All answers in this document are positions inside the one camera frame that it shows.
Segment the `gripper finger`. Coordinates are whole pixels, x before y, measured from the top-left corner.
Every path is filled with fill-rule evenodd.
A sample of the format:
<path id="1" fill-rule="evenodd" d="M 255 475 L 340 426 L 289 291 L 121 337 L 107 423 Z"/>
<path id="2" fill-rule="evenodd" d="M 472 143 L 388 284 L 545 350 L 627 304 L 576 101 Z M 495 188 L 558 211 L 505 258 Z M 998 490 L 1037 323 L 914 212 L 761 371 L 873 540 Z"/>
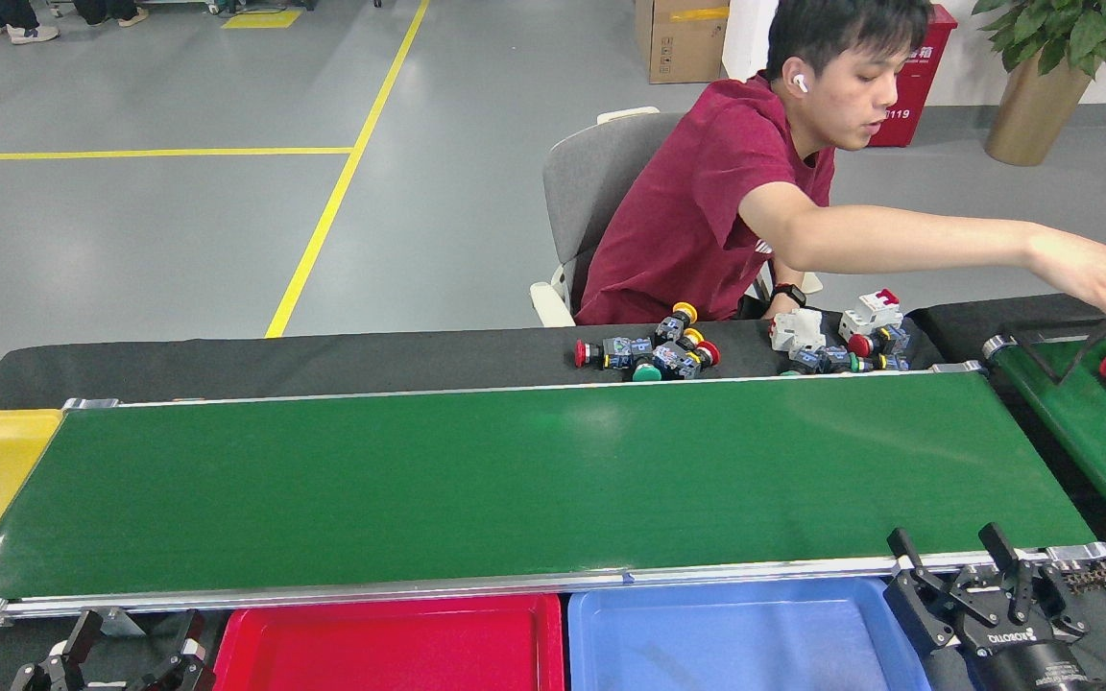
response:
<path id="1" fill-rule="evenodd" d="M 12 690 L 84 690 L 81 664 L 102 637 L 104 617 L 95 609 L 80 613 L 73 630 L 35 663 L 22 664 L 12 680 Z"/>
<path id="2" fill-rule="evenodd" d="M 152 672 L 133 679 L 127 690 L 213 690 L 216 677 L 206 664 L 206 648 L 201 643 L 204 625 L 201 613 L 182 613 L 175 651 L 154 666 Z"/>

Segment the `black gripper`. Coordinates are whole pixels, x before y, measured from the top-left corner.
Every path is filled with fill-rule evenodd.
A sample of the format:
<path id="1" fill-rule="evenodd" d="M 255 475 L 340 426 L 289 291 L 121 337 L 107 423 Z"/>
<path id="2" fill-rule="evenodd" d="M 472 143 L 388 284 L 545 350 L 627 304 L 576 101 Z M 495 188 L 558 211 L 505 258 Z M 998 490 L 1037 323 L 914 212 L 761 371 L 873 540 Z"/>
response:
<path id="1" fill-rule="evenodd" d="M 979 540 L 997 566 L 995 608 L 978 609 L 966 594 L 973 567 L 935 576 L 905 528 L 888 535 L 896 564 L 885 600 L 918 655 L 960 647 L 982 690 L 1094 690 L 1096 679 L 1068 643 L 1089 626 L 1071 611 L 1076 598 L 1061 570 L 1050 561 L 1022 559 L 997 522 L 980 528 Z"/>

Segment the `person's right hand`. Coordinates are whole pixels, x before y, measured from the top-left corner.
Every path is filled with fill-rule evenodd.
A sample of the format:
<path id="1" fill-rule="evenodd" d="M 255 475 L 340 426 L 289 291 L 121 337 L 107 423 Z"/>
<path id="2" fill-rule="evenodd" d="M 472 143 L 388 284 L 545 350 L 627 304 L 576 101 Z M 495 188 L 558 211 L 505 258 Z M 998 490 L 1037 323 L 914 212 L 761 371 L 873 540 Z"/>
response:
<path id="1" fill-rule="evenodd" d="M 1106 245 L 1050 228 L 1027 241 L 1026 266 L 1050 287 L 1106 316 Z"/>

